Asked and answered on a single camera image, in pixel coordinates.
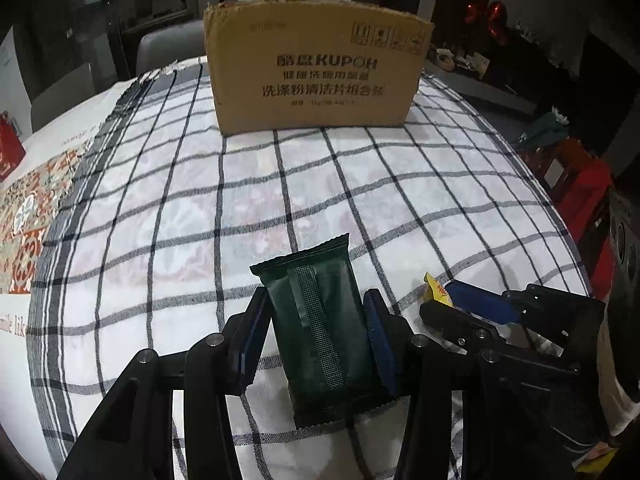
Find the right hand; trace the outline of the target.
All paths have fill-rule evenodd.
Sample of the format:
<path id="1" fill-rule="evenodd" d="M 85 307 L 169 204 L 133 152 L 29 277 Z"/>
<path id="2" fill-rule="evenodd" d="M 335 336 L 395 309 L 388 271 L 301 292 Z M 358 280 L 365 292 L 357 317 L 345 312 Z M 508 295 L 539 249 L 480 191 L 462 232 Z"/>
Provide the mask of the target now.
<path id="1" fill-rule="evenodd" d="M 616 375 L 608 309 L 600 325 L 597 340 L 598 393 L 611 437 L 620 436 L 639 416 L 639 402 L 623 387 Z"/>

